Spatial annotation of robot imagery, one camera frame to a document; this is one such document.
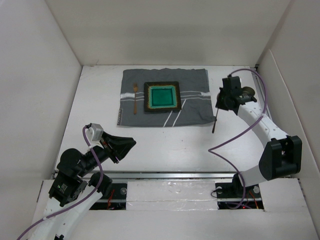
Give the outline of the copper fork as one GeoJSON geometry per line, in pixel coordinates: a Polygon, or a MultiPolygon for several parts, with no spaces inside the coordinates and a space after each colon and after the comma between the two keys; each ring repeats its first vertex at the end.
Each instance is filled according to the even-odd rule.
{"type": "Polygon", "coordinates": [[[134,107],[133,107],[133,114],[137,114],[137,92],[138,92],[138,84],[135,82],[133,84],[133,91],[134,91],[134,107]]]}

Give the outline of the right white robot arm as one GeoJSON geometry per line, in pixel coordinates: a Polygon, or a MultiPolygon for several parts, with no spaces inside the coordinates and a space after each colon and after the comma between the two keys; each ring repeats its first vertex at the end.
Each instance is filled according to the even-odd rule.
{"type": "Polygon", "coordinates": [[[264,150],[258,165],[234,175],[231,191],[243,197],[251,186],[301,171],[302,140],[281,130],[266,114],[255,98],[255,91],[242,87],[238,76],[222,80],[216,107],[233,111],[252,127],[264,150]]]}

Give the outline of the square green ceramic plate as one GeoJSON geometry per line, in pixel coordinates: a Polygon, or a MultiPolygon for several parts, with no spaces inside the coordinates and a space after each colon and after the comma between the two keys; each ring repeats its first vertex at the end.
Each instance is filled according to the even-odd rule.
{"type": "Polygon", "coordinates": [[[177,81],[145,82],[143,87],[145,112],[182,109],[180,86],[177,81]]]}

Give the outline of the white and brown cup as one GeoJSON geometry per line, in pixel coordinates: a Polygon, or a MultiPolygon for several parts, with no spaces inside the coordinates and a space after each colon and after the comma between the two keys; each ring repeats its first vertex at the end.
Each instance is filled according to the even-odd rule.
{"type": "Polygon", "coordinates": [[[251,95],[251,96],[254,96],[256,94],[255,90],[249,86],[243,87],[242,93],[246,95],[251,95]]]}

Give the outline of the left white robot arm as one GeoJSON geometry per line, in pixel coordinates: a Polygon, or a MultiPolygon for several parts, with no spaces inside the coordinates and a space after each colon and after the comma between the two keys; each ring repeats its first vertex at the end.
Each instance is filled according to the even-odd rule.
{"type": "Polygon", "coordinates": [[[112,179],[94,173],[89,181],[82,178],[107,159],[119,163],[136,145],[132,137],[93,134],[87,153],[75,148],[65,150],[57,165],[58,174],[48,192],[42,222],[31,235],[33,240],[68,240],[89,209],[101,198],[112,195],[112,179]]]}

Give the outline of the copper spoon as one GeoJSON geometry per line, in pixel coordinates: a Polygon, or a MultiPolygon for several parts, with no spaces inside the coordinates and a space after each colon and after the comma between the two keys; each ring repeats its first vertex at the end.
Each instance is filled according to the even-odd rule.
{"type": "Polygon", "coordinates": [[[216,115],[215,115],[215,121],[214,121],[214,124],[213,124],[213,127],[212,127],[212,134],[215,133],[215,129],[216,129],[216,124],[217,124],[217,121],[218,121],[218,113],[219,113],[219,105],[220,105],[220,94],[218,93],[217,97],[216,97],[216,105],[215,105],[215,108],[216,108],[216,115]]]}

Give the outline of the grey striped cloth placemat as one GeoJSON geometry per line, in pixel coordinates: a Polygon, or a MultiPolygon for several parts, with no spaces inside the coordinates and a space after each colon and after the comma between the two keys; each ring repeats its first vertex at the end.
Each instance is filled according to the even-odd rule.
{"type": "Polygon", "coordinates": [[[122,127],[184,127],[215,121],[206,69],[126,69],[123,71],[117,125],[122,127]],[[145,82],[178,82],[181,110],[144,111],[145,82]],[[134,114],[134,89],[137,113],[134,114]]]}

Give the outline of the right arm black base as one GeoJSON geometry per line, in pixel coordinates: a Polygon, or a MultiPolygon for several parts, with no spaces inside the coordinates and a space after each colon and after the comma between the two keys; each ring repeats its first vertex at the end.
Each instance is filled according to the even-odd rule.
{"type": "Polygon", "coordinates": [[[219,210],[232,210],[237,205],[240,210],[263,210],[263,200],[258,184],[244,188],[237,176],[232,182],[216,182],[211,196],[217,200],[219,210]]]}

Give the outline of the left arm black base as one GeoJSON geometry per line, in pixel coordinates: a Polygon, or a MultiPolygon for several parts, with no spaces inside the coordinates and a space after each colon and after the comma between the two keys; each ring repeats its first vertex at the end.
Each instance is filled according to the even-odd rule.
{"type": "Polygon", "coordinates": [[[110,193],[94,203],[90,210],[125,210],[127,188],[127,183],[113,183],[110,193]]]}

